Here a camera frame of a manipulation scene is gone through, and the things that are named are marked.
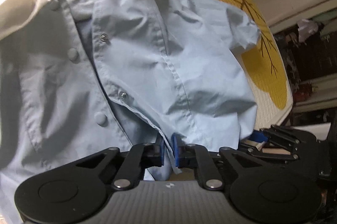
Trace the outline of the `light blue shirt white collar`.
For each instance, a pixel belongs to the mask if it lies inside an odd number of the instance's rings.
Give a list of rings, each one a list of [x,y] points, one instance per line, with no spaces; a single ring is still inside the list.
[[[235,54],[260,30],[218,0],[5,0],[1,4],[1,215],[20,223],[24,180],[162,135],[237,148],[257,104]]]

